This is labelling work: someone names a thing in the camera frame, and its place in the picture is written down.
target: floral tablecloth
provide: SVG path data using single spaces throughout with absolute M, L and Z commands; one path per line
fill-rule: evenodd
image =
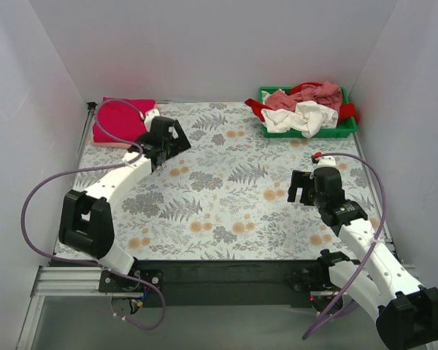
M 288 203 L 292 170 L 311 171 L 317 151 L 358 154 L 347 139 L 265 139 L 243 103 L 171 103 L 161 115 L 177 118 L 192 148 L 139 182 L 113 208 L 116 239 L 139 259 L 314 259 L 322 249 L 354 257 L 312 207 Z M 125 150 L 89 142 L 80 167 L 119 163 Z M 365 170 L 337 159 L 349 198 L 379 213 Z M 103 172 L 79 174 L 82 190 Z M 82 257 L 62 244 L 59 257 Z

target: green plastic tray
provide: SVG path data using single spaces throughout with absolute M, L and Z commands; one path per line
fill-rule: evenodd
M 259 92 L 259 101 L 263 103 L 263 91 L 266 91 L 268 93 L 273 93 L 276 90 L 282 89 L 285 93 L 288 93 L 292 87 L 280 87 L 280 86 L 263 86 L 260 87 Z M 342 103 L 348 104 L 349 103 L 349 97 L 347 96 L 347 91 L 341 87 L 342 91 Z M 268 130 L 266 129 L 266 126 L 262 126 L 263 129 L 263 135 L 267 138 L 290 138 L 290 139 L 302 139 L 304 138 L 301 134 L 301 131 L 297 130 L 289 130 L 285 133 L 268 133 Z M 357 124 L 354 117 L 351 117 L 349 119 L 344 120 L 341 122 L 337 128 L 335 129 L 320 129 L 312 137 L 313 138 L 319 138 L 319 139 L 342 139 L 345 137 L 348 137 L 350 134 L 355 133 L 357 131 Z

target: folded red towel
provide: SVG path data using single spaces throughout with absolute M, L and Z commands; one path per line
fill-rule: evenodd
M 110 99 L 110 97 L 104 97 L 104 101 Z M 128 100 L 126 98 L 123 100 L 133 104 L 143 114 L 155 106 L 154 100 Z M 99 110 L 98 119 L 105 130 L 127 141 L 135 141 L 138 136 L 147 131 L 139 113 L 119 102 L 104 105 Z M 96 124 L 93 126 L 93 140 L 95 143 L 117 142 L 103 133 Z

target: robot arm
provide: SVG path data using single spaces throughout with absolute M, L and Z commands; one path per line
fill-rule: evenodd
M 300 203 L 315 206 L 321 219 L 362 261 L 369 247 L 376 246 L 347 293 L 376 323 L 389 349 L 411 349 L 438 340 L 438 289 L 426 288 L 411 276 L 382 240 L 374 240 L 374 229 L 365 211 L 345 199 L 342 180 L 333 157 L 313 158 L 312 173 L 294 171 L 288 201 L 301 190 Z M 356 271 L 356 265 L 341 252 L 323 252 L 323 275 L 342 287 Z
M 123 157 L 125 166 L 111 170 L 97 183 L 83 191 L 70 190 L 65 198 L 58 239 L 78 252 L 95 258 L 101 265 L 124 275 L 133 275 L 135 258 L 122 250 L 115 240 L 111 207 L 141 179 L 161 166 L 169 158 L 191 148 L 179 122 L 160 117 L 158 110 L 146 114 L 148 132 L 136 143 L 143 148 L 143 156 L 130 147 Z

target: black mounting bracket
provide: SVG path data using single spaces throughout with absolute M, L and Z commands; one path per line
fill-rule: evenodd
M 162 291 L 162 285 L 164 282 L 164 272 L 162 270 L 135 269 L 134 277 L 154 284 L 160 291 Z M 108 270 L 104 270 L 101 273 L 98 291 L 101 293 L 143 293 L 144 285 L 114 275 Z

